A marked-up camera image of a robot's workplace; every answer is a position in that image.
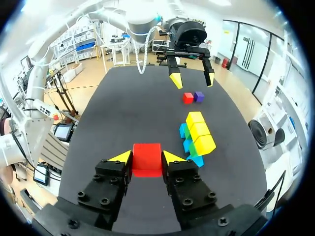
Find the screw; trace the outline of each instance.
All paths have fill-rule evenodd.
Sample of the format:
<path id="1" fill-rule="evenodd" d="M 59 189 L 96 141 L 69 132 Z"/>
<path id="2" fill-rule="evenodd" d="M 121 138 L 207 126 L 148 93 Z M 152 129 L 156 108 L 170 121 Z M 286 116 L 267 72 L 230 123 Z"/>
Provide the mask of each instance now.
<path id="1" fill-rule="evenodd" d="M 234 230 L 229 230 L 229 231 L 226 233 L 226 236 L 236 236 L 236 231 L 234 231 Z"/>
<path id="2" fill-rule="evenodd" d="M 105 207 L 105 206 L 107 206 L 107 205 L 110 204 L 110 200 L 109 200 L 108 198 L 103 198 L 103 199 L 101 199 L 101 200 L 99 201 L 99 203 L 100 203 L 103 207 Z"/>
<path id="3" fill-rule="evenodd" d="M 75 229 L 79 228 L 80 224 L 79 224 L 79 221 L 77 221 L 77 220 L 69 219 L 68 220 L 68 226 L 69 226 L 69 228 L 75 230 Z"/>
<path id="4" fill-rule="evenodd" d="M 220 227 L 224 227 L 224 226 L 227 226 L 228 225 L 228 219 L 225 218 L 225 217 L 221 217 L 219 220 L 218 220 L 218 225 Z"/>
<path id="5" fill-rule="evenodd" d="M 196 181 L 200 180 L 200 175 L 195 175 L 195 176 L 193 177 L 193 179 L 196 180 Z"/>
<path id="6" fill-rule="evenodd" d="M 100 181 L 100 179 L 101 179 L 101 177 L 99 174 L 96 174 L 93 176 L 93 180 L 95 180 L 95 181 Z"/>
<path id="7" fill-rule="evenodd" d="M 181 178 L 181 177 L 178 177 L 178 178 L 175 179 L 175 182 L 182 183 L 182 182 L 184 182 L 184 179 Z"/>
<path id="8" fill-rule="evenodd" d="M 118 181 L 118 179 L 116 177 L 113 177 L 113 178 L 110 179 L 111 183 L 116 183 L 117 181 Z"/>
<path id="9" fill-rule="evenodd" d="M 185 208 L 190 207 L 192 204 L 193 204 L 193 200 L 192 200 L 191 198 L 185 198 L 185 199 L 182 201 L 182 205 L 183 205 L 183 207 L 185 207 Z"/>
<path id="10" fill-rule="evenodd" d="M 78 199 L 81 201 L 86 201 L 88 196 L 84 192 L 78 192 Z"/>
<path id="11" fill-rule="evenodd" d="M 210 199 L 213 199 L 216 197 L 216 193 L 215 192 L 210 192 L 207 194 L 207 197 L 210 198 Z"/>

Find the red block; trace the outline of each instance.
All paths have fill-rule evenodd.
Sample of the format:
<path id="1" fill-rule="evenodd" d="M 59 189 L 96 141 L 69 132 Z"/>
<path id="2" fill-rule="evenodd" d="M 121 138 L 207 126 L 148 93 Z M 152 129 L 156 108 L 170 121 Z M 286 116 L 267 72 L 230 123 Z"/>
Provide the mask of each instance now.
<path id="1" fill-rule="evenodd" d="M 191 104 L 193 102 L 192 93 L 184 92 L 183 101 L 184 101 L 184 104 Z"/>
<path id="2" fill-rule="evenodd" d="M 132 172 L 136 177 L 162 176 L 161 144 L 134 144 Z"/>

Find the small screen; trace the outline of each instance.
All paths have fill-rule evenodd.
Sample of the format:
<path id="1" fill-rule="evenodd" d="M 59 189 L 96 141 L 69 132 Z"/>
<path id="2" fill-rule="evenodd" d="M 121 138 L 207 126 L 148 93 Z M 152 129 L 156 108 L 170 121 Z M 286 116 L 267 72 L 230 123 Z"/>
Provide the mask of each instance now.
<path id="1" fill-rule="evenodd" d="M 42 183 L 46 183 L 46 175 L 43 175 L 43 174 L 46 174 L 46 168 L 42 166 L 37 166 L 36 169 L 40 171 L 41 173 L 34 170 L 34 179 Z"/>
<path id="2" fill-rule="evenodd" d="M 55 136 L 57 138 L 61 139 L 67 139 L 69 129 L 71 129 L 71 126 L 65 127 L 65 126 L 58 126 L 56 128 Z"/>

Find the green block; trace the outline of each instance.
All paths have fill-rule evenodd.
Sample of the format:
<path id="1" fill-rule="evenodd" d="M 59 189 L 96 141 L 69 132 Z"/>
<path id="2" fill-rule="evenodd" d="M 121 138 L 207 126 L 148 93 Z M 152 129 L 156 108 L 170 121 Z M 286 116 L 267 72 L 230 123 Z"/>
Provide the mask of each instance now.
<path id="1" fill-rule="evenodd" d="M 190 152 L 191 157 L 198 157 L 195 145 L 193 143 L 189 145 L 189 152 Z"/>
<path id="2" fill-rule="evenodd" d="M 184 133 L 185 133 L 185 138 L 186 139 L 191 139 L 191 135 L 190 135 L 190 132 L 189 132 L 189 129 L 188 129 L 187 125 L 184 127 Z"/>

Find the blue block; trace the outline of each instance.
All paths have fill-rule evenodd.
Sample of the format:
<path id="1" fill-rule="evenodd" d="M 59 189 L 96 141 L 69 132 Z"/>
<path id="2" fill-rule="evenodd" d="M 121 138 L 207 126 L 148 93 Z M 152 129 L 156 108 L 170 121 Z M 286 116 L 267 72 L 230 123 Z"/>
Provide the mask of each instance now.
<path id="1" fill-rule="evenodd" d="M 192 143 L 191 139 L 185 139 L 185 141 L 183 142 L 183 146 L 184 146 L 184 150 L 185 153 L 189 152 L 189 145 Z"/>
<path id="2" fill-rule="evenodd" d="M 193 162 L 194 162 L 199 168 L 204 165 L 204 163 L 203 163 L 203 157 L 202 157 L 202 156 L 197 156 L 197 157 L 191 157 L 191 156 L 189 156 L 189 157 L 187 157 L 186 160 L 189 160 L 189 159 L 193 160 Z"/>
<path id="3" fill-rule="evenodd" d="M 181 138 L 185 138 L 185 127 L 187 126 L 186 123 L 182 123 L 181 126 L 179 127 L 179 133 L 181 135 Z"/>

